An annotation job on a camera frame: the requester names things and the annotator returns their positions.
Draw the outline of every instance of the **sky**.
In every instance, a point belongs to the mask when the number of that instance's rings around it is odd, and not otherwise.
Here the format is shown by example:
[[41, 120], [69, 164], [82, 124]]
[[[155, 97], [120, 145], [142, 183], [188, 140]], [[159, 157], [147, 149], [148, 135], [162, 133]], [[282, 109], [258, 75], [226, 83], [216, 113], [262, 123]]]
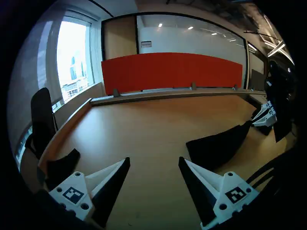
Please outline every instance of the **sky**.
[[86, 26], [63, 21], [61, 23], [58, 46], [57, 64], [61, 87], [71, 82], [70, 66], [71, 58], [79, 51], [81, 59], [85, 60], [85, 34]]

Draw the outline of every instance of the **black office chair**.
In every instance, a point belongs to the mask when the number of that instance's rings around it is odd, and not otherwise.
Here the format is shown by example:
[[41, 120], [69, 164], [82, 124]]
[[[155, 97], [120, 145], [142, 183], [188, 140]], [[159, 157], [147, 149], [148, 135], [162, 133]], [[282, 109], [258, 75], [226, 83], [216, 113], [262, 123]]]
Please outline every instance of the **black office chair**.
[[31, 99], [32, 141], [35, 155], [41, 158], [45, 148], [56, 133], [57, 125], [52, 112], [50, 93], [40, 89]]
[[[58, 126], [52, 111], [51, 97], [47, 88], [40, 89], [31, 99], [32, 134], [28, 137], [25, 147], [29, 148], [37, 159], [40, 159], [48, 143], [51, 141]], [[73, 149], [67, 156], [47, 161], [46, 184], [50, 190], [70, 176], [78, 161], [80, 153]]]

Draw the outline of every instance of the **wall sign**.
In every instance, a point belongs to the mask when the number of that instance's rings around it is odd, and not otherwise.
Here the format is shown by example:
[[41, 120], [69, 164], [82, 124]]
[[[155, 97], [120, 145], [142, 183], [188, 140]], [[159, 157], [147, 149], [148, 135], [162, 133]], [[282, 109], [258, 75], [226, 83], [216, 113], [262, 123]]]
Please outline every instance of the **wall sign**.
[[142, 48], [151, 47], [151, 41], [142, 41], [141, 47]]

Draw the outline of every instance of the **red panel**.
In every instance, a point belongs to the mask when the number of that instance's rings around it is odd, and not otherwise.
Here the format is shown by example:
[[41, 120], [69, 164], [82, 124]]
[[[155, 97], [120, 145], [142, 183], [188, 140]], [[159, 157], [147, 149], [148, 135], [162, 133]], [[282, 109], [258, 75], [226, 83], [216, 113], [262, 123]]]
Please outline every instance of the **red panel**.
[[108, 95], [144, 89], [189, 87], [241, 87], [242, 65], [200, 54], [150, 53], [101, 62]]

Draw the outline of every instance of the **table surface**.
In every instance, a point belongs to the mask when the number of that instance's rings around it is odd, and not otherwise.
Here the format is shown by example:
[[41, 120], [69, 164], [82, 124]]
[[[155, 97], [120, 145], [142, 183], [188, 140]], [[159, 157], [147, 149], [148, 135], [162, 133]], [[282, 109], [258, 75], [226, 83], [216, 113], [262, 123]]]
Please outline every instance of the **table surface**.
[[[190, 160], [185, 143], [241, 125], [254, 110], [236, 95], [97, 106], [67, 136], [59, 158], [76, 148], [81, 153], [76, 171], [88, 175], [130, 157], [107, 229], [199, 229], [178, 167], [180, 156]], [[264, 136], [252, 127], [236, 155], [215, 172], [234, 171], [247, 179], [286, 144], [285, 138], [275, 142], [273, 130]]]

